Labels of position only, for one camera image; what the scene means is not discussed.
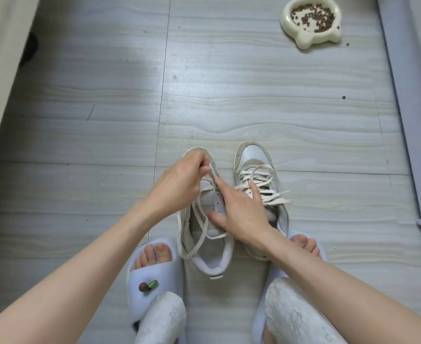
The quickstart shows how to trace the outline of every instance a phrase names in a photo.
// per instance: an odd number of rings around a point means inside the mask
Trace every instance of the cat food bowl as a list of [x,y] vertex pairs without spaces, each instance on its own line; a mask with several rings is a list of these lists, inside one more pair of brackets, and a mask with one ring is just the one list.
[[341,10],[333,0],[292,0],[282,11],[281,25],[300,49],[341,40]]

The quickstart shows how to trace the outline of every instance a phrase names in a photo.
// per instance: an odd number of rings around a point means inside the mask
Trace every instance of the gray floor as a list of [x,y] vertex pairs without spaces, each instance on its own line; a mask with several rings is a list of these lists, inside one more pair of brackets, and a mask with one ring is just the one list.
[[[421,315],[421,235],[375,0],[336,0],[343,41],[306,52],[280,27],[288,1],[42,0],[40,50],[0,131],[0,311],[190,147],[231,182],[251,139],[292,190],[291,226]],[[177,230],[168,217],[145,241]],[[266,264],[238,245],[223,279],[186,272],[190,343],[247,343]],[[81,343],[133,341],[124,282]]]

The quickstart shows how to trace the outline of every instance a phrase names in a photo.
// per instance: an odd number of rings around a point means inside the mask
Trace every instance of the sneaker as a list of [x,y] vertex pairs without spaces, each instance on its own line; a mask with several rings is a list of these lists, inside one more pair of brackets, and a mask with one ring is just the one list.
[[[285,204],[291,204],[292,200],[282,197],[284,193],[279,189],[279,179],[268,151],[259,143],[246,141],[240,144],[236,151],[233,163],[234,180],[236,189],[244,191],[252,197],[252,190],[248,182],[252,180],[260,190],[263,205],[265,205],[266,217],[270,225],[288,236],[288,212]],[[248,245],[244,245],[247,253],[258,260],[268,260],[260,251]]]
[[179,255],[184,260],[191,260],[211,279],[219,279],[223,277],[231,262],[234,238],[223,228],[210,222],[206,215],[206,211],[214,210],[226,216],[225,202],[214,181],[214,176],[219,176],[214,158],[201,147],[195,147],[188,152],[192,150],[205,153],[210,160],[212,173],[202,178],[201,193],[196,200],[178,213]]

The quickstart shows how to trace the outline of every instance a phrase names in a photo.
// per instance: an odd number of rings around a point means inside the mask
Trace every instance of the pant leg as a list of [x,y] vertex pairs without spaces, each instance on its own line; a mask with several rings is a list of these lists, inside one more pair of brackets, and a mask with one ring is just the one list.
[[271,283],[265,305],[266,325],[278,344],[347,344],[288,277]]
[[166,292],[150,303],[140,321],[134,344],[173,344],[184,333],[187,312],[182,299]]

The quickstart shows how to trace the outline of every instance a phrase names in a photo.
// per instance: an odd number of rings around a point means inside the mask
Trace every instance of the white shoelace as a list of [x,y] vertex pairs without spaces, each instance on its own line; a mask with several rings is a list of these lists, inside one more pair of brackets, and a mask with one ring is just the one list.
[[236,186],[235,189],[244,191],[249,197],[253,197],[252,190],[248,182],[252,180],[259,188],[261,200],[265,206],[276,206],[281,204],[291,204],[291,199],[283,198],[282,195],[290,191],[280,192],[271,189],[269,184],[274,181],[275,170],[269,164],[254,165],[247,164],[239,170],[239,178],[241,184]]
[[[184,231],[190,229],[190,217],[184,217],[185,225],[182,228],[182,219],[180,218],[180,212],[177,213],[178,226],[179,226],[178,251],[179,251],[180,257],[182,257],[184,260],[190,259],[197,253],[197,251],[200,249],[200,247],[204,243],[204,240],[206,239],[206,236],[207,236],[207,231],[209,229],[209,219],[201,206],[201,196],[203,192],[217,190],[217,186],[215,185],[214,175],[210,174],[210,177],[212,178],[212,186],[205,187],[201,190],[201,193],[196,199],[196,201],[198,202],[198,208],[196,208],[195,202],[191,203],[191,208],[193,209],[194,216],[196,217],[196,220],[198,221],[198,224],[201,227],[202,234],[200,238],[198,239],[197,243],[195,244],[194,248],[192,248],[190,252],[187,252],[185,250],[184,243],[183,243]],[[227,235],[228,233],[225,232],[216,237],[212,237],[212,239],[220,239],[220,238],[226,237]]]

